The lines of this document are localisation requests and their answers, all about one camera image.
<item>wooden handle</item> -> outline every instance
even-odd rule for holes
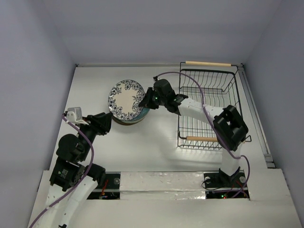
[[[196,61],[186,61],[186,64],[190,65],[200,65],[200,66],[210,66],[210,67],[230,67],[230,63],[207,63],[207,62],[196,62]]]
[[[197,137],[197,136],[187,136],[186,140],[203,141],[203,142],[217,142],[218,141],[218,139],[215,137]]]

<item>black and white patterned plate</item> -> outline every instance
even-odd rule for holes
[[[119,120],[128,121],[137,117],[142,107],[138,104],[143,100],[143,87],[133,80],[124,80],[117,83],[109,94],[108,105],[110,112]]]

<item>black wire rack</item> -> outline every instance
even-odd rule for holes
[[[180,72],[193,77],[204,92],[204,101],[207,105],[217,107],[227,107],[233,105],[243,116],[236,73],[219,70],[204,70],[182,68],[184,63],[180,63]],[[180,75],[179,93],[185,94],[193,100],[201,102],[201,94],[197,85],[188,77]],[[187,140],[188,136],[195,137],[216,137],[211,126],[197,119],[179,116],[178,118],[178,146],[191,149],[221,150],[218,142],[200,142]],[[247,142],[251,141],[251,136],[247,137]]]

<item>floral pattern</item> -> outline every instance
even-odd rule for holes
[[[117,104],[116,104],[115,95],[122,93],[122,87],[124,87],[125,90],[132,89],[132,90],[137,91],[136,96],[132,96],[132,98],[134,100],[134,103],[132,105],[133,112],[125,113],[123,111],[123,108],[121,106],[117,106]],[[110,91],[109,99],[108,99],[108,105],[109,105],[110,111],[119,120],[123,120],[123,121],[132,120],[133,118],[137,117],[141,113],[143,108],[138,107],[138,104],[143,100],[144,96],[145,96],[144,89],[139,83],[137,83],[133,80],[121,81],[121,82],[117,83]]]

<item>white wall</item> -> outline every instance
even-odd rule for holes
[[[43,0],[77,63],[245,61],[280,0]]]
[[[304,1],[284,0],[245,66],[271,154],[283,169],[302,225],[303,65]]]
[[[27,226],[75,65],[45,5],[0,1],[0,227]]]

